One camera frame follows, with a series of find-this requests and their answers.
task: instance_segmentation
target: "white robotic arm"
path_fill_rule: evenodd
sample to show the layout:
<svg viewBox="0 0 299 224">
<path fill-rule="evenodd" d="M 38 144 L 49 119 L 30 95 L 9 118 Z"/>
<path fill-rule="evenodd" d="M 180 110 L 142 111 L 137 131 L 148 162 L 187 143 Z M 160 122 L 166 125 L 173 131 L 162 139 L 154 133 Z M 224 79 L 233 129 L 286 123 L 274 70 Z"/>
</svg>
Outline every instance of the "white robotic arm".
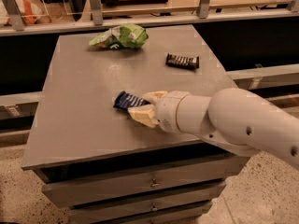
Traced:
<svg viewBox="0 0 299 224">
<path fill-rule="evenodd" d="M 157 100 L 155 117 L 169 133 L 191 133 L 240 156 L 259 150 L 299 170 L 299 119 L 241 89 L 213 97 L 173 91 Z"/>
</svg>

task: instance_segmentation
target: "green plastic bag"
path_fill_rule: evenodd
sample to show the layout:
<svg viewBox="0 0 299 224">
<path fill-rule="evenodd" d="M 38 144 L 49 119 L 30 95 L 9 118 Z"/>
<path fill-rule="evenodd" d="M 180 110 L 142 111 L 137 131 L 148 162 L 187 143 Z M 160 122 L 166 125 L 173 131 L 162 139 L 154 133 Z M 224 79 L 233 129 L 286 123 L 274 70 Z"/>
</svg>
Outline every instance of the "green plastic bag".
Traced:
<svg viewBox="0 0 299 224">
<path fill-rule="evenodd" d="M 146 29 L 134 24 L 110 28 L 89 42 L 104 49 L 139 49 L 149 38 Z"/>
</svg>

